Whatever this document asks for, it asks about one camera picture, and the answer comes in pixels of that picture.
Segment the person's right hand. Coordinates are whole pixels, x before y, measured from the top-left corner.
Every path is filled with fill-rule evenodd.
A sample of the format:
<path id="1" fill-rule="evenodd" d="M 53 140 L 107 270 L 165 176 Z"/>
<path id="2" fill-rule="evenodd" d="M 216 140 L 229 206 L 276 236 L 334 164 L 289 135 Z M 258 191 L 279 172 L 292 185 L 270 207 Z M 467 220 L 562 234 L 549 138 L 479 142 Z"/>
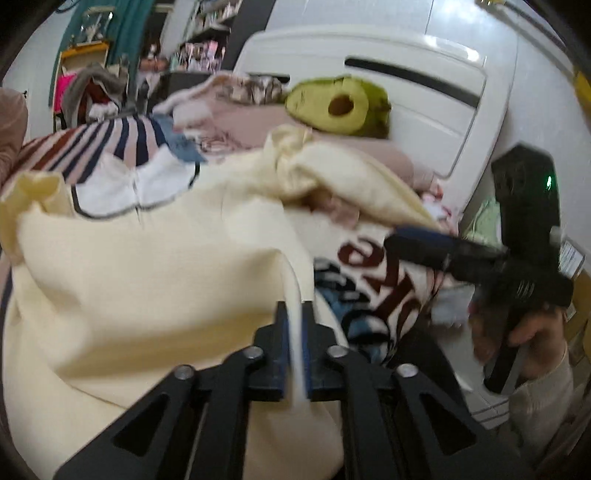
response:
<path id="1" fill-rule="evenodd" d="M 469 314 L 474 356 L 481 364 L 486 364 L 497 356 L 502 344 L 492 330 L 501 316 L 501 310 L 488 307 L 483 300 L 474 296 Z M 540 310 L 526 315 L 511 331 L 508 345 L 529 346 L 520 373 L 522 378 L 541 378 L 562 362 L 568 350 L 564 335 L 565 320 L 564 309 L 545 304 Z"/>

